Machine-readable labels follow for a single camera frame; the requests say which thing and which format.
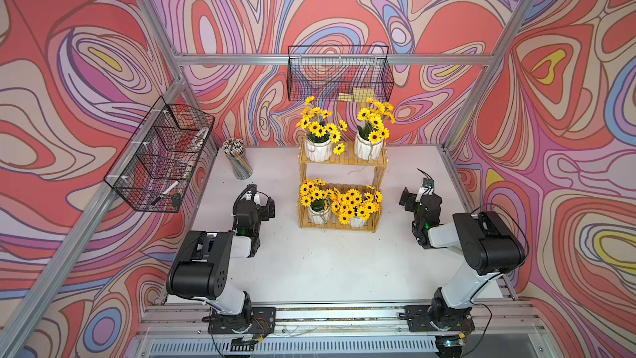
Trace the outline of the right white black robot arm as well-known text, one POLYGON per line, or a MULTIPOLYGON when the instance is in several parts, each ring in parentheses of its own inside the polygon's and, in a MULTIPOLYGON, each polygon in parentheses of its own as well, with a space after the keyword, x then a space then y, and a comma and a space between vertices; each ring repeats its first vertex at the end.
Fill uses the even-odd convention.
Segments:
POLYGON ((474 299, 489 282, 523 265, 525 248, 494 211, 455 213, 452 221, 442 224, 442 198, 423 189, 417 193, 403 190, 399 205, 413 214, 412 233, 422 248, 459 246, 464 258, 428 306, 406 306, 401 317, 410 332, 471 333, 475 330, 471 316, 474 299))

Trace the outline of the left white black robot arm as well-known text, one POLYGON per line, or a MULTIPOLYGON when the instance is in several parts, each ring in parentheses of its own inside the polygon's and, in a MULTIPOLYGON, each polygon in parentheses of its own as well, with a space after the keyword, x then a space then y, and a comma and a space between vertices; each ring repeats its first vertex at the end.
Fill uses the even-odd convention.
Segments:
POLYGON ((232 216, 229 231, 186 234, 167 276, 167 293, 207 306, 202 322, 212 336, 265 337, 275 330, 276 308, 255 308, 248 292, 230 283, 230 260, 255 257, 262 223, 275 217, 275 201, 249 184, 233 203, 232 216))

